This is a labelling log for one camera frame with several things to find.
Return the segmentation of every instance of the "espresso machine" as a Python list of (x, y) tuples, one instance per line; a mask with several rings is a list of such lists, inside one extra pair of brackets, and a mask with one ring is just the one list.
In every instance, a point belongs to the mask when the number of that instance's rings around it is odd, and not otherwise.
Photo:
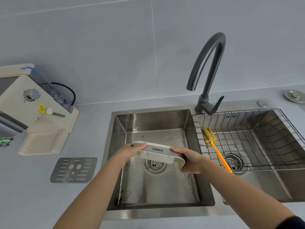
[(0, 66), (0, 139), (26, 133), (19, 154), (60, 153), (78, 114), (34, 64)]

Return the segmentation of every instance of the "forearm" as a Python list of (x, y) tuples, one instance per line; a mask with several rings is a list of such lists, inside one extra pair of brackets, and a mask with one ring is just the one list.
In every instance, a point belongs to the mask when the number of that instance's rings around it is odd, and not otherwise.
[(121, 167), (115, 156), (110, 158), (66, 209), (53, 229), (99, 228)]
[(250, 228), (274, 229), (294, 214), (283, 204), (203, 156), (201, 173)]

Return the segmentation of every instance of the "black cable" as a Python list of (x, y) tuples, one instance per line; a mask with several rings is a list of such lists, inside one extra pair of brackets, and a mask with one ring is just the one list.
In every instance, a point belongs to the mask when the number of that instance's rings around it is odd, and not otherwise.
[(74, 104), (75, 99), (76, 99), (76, 95), (75, 95), (75, 92), (74, 92), (71, 88), (69, 88), (68, 86), (66, 86), (66, 85), (64, 85), (64, 84), (61, 84), (61, 83), (51, 82), (51, 84), (57, 84), (57, 85), (61, 85), (61, 86), (65, 87), (65, 88), (68, 88), (68, 89), (73, 93), (73, 95), (74, 95), (74, 99), (73, 99), (73, 101), (72, 101), (71, 106)]

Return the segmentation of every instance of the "person's left hand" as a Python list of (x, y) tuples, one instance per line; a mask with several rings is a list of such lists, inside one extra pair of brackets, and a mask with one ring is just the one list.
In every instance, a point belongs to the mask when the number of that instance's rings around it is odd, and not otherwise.
[(146, 147), (146, 143), (140, 144), (138, 146), (132, 147), (131, 144), (125, 144), (116, 153), (113, 155), (114, 158), (117, 158), (121, 162), (122, 167), (125, 163), (136, 154), (139, 150), (142, 150)]

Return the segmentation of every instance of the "black sleeve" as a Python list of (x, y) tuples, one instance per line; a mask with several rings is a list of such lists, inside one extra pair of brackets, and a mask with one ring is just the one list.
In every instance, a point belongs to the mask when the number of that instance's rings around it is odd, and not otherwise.
[(298, 216), (292, 216), (281, 222), (276, 229), (305, 229), (305, 222)]

